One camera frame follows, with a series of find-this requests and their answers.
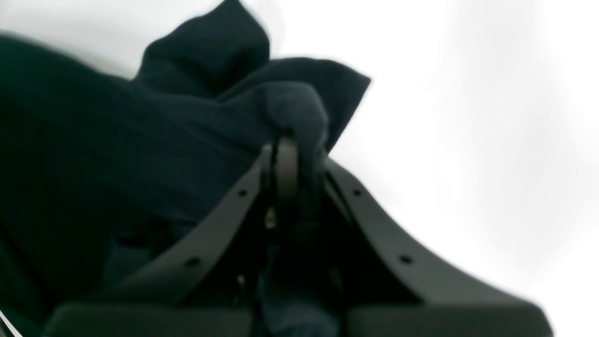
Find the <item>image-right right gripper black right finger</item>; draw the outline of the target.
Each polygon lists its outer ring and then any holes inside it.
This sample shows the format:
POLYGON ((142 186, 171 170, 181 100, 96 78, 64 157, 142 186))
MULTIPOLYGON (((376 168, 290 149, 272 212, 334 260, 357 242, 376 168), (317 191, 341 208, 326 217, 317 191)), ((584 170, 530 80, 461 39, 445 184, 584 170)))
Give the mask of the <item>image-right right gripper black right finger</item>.
POLYGON ((346 337, 551 337, 537 305, 459 270, 411 237, 327 159, 346 337))

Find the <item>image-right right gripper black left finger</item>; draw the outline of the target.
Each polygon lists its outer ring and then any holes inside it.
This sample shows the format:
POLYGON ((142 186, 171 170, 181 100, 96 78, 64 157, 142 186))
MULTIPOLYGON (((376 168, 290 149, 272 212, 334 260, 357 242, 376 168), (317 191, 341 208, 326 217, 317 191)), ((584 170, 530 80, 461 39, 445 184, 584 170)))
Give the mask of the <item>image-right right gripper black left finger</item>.
POLYGON ((47 337, 258 337, 256 289, 297 206, 297 143, 267 144, 210 215, 116 285, 61 305, 47 337))

